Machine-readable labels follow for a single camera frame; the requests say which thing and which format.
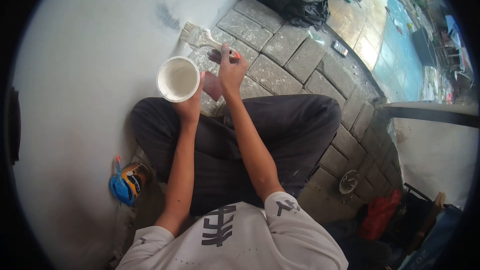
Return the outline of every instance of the brush bristles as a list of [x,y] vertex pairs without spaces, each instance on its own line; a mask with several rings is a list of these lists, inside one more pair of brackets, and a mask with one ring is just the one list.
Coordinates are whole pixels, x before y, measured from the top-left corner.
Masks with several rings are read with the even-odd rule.
[[188,22],[185,23],[183,26],[181,33],[180,33],[180,40],[189,43],[189,39],[191,37],[192,31],[195,29],[196,25]]

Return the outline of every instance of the white t-shirt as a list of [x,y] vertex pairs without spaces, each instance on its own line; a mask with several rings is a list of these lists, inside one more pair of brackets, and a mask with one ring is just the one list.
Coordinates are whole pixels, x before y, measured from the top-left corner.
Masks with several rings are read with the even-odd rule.
[[348,261],[332,236],[285,192],[265,210],[237,202],[213,210],[176,239],[163,227],[136,231],[117,270],[335,269]]

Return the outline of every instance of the man's left hand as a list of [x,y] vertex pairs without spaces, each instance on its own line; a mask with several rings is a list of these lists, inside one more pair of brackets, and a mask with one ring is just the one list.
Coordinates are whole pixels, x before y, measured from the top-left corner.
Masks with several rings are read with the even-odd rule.
[[205,72],[200,72],[200,83],[193,96],[183,102],[172,102],[182,125],[198,124],[200,119],[200,95],[205,84]]

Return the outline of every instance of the gray stain on wall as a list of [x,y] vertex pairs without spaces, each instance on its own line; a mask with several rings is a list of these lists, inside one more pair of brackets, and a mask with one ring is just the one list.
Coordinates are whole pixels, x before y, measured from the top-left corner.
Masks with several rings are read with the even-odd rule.
[[164,2],[157,2],[155,15],[157,20],[162,23],[165,27],[168,27],[174,31],[180,31],[180,20],[175,19],[172,16],[170,8]]

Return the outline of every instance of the forearm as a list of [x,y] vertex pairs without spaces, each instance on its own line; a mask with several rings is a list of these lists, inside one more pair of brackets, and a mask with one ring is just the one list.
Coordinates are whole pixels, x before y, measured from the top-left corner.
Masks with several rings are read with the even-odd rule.
[[197,123],[182,124],[165,194],[165,209],[155,225],[177,236],[189,215],[194,190],[194,152]]
[[227,100],[237,135],[238,148],[250,181],[262,201],[273,192],[283,191],[279,183],[277,166],[258,135],[240,96]]

